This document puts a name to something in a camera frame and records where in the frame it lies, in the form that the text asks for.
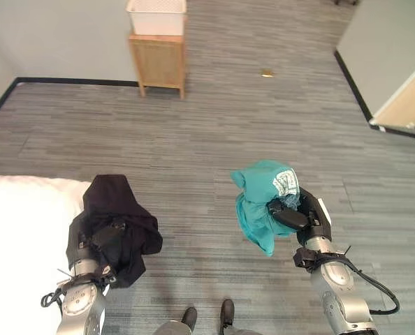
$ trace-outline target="shoe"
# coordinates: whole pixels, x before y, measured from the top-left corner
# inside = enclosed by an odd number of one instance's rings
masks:
[[[189,307],[182,316],[181,322],[188,325],[191,329],[191,332],[194,331],[195,324],[196,324],[196,316],[197,312],[195,307]]]
[[[232,326],[234,321],[234,303],[231,299],[226,299],[221,305],[220,312],[220,335],[223,335],[223,329]]]

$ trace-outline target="white bed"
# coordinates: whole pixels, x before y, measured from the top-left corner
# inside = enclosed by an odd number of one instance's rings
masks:
[[[88,182],[0,176],[0,334],[53,335],[56,304],[41,297],[66,278],[68,227]]]

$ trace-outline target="black jacket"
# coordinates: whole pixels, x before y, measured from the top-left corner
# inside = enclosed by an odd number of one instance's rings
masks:
[[[123,174],[97,175],[83,195],[83,205],[69,230],[69,266],[94,258],[101,268],[110,265],[114,270],[112,288],[129,287],[145,271],[142,255],[161,250],[156,218],[136,202]],[[88,245],[85,254],[82,242]]]

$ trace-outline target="white storage bin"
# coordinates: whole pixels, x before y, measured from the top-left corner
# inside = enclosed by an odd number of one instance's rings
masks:
[[[135,34],[184,34],[186,0],[129,0],[126,10]]]

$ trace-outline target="teal shirt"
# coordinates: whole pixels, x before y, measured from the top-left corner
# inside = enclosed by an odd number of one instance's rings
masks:
[[[275,161],[259,161],[243,170],[233,171],[231,178],[243,189],[235,200],[240,228],[267,256],[275,249],[275,236],[287,237],[295,230],[278,223],[268,213],[266,204],[279,198],[297,209],[299,183],[294,170]]]

